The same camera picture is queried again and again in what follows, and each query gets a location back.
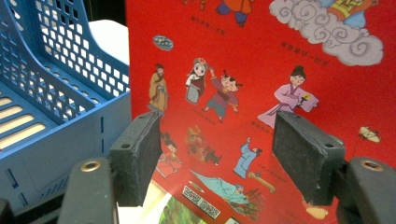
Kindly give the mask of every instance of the qr code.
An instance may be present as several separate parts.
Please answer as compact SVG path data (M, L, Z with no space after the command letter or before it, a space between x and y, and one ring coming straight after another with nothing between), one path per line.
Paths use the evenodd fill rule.
M195 191L190 189L187 186L184 186L183 195L188 198L190 201L195 203L199 208L201 208L204 212L210 215L213 218L216 218L220 214L220 210L209 203L207 200L199 196Z

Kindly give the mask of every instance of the cartoon character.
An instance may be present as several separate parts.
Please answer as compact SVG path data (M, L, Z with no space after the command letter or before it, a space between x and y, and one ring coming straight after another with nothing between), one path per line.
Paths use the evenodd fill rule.
M163 153L158 159L157 167L155 168L163 177L167 177L177 172L181 168L181 161L177 157L177 146L173 142L169 133L162 133L161 138L164 141L169 152Z
M250 144L250 138L248 138L247 142L241 146L242 156L241 158L239 158L235 168L233 168L233 171L244 179L247 176L249 165L253 162L253 160L256 157L260 156L260 153L262 153L262 149L257 147L250 150L248 148L249 144Z
M244 194L244 187L241 185L233 185L218 177L206 177L194 171L191 172L227 203L249 203L248 197Z
M206 108L203 111L207 112L210 108L214 108L216 114L219 116L219 121L222 122L225 117L227 105L233 107L233 112L237 113L239 106L238 99L236 98L235 92L238 91L238 87L242 84L237 83L235 78L229 77L224 70L224 76L221 79L217 78L213 68L210 68L212 75L211 83L218 90L212 98L207 102Z
M159 110L160 112L164 112L168 106L168 91L166 89L166 82L163 78L164 67L162 64L155 64L156 70L152 75L151 80L149 82L149 104L148 108L151 110Z
M255 179L257 181L259 181L259 183L263 184L265 187L267 187L271 193L275 192L275 187L274 185L272 185L271 183L269 183L268 181L265 181L264 179L262 179L262 173L261 172L249 172L247 175L249 178Z
M205 91L205 74L207 70L207 62L203 58L194 60L193 68L187 75L186 81L186 100L194 105L197 104L198 98Z
M378 5L379 0L320 0L328 12L351 27L364 27L366 19L364 11Z
M306 202L304 197L302 199L302 204L305 211L315 219L323 220L327 215L329 215L329 211L327 209Z
M196 160L207 162L212 161L215 165L219 165L221 156L216 156L215 150L210 147L204 139L201 130L198 126L189 128L186 136L188 153Z
M251 12L251 3L254 0L223 0L216 8L220 15L226 15L233 11L235 20L240 27L245 26L248 14Z
M300 86L305 82L306 76L304 68L297 65L290 75L290 83L281 86L276 92L275 97L279 104L258 116L258 119L274 128L276 122L276 112L284 110L294 113L296 107L300 107L306 112L311 111L317 106L318 99L311 93L304 91Z
M378 136L378 131L372 131L367 126L362 126L359 128L359 136L375 143L379 143L381 141L381 138Z

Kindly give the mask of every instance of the cartoon man in blue robe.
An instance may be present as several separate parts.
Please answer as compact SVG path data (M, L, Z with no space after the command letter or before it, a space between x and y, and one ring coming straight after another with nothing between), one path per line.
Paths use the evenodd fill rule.
M244 187L241 185L233 185L218 177L206 177L194 171L191 172L227 203L249 203L248 197L243 193Z
M248 148L249 144L250 144L250 138L248 138L247 142L241 146L242 156L241 158L239 158L235 168L233 168L233 171L244 179L246 179L249 165L253 162L253 160L256 157L260 156L260 153L262 153L262 149L259 149L257 147L250 150Z

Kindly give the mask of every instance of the blue plastic file tray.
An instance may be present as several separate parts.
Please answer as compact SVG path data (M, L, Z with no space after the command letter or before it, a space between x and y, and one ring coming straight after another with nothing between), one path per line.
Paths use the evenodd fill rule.
M0 0L0 198L13 210L34 204L64 188L77 162L105 156L131 122L128 82L80 0Z

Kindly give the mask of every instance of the red book cover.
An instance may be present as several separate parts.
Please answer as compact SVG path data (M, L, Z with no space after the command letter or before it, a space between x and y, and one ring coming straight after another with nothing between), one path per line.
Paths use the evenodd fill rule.
M395 10L379 0L126 1L133 117L159 110L153 180L207 223L337 223L272 151L276 111L395 167Z

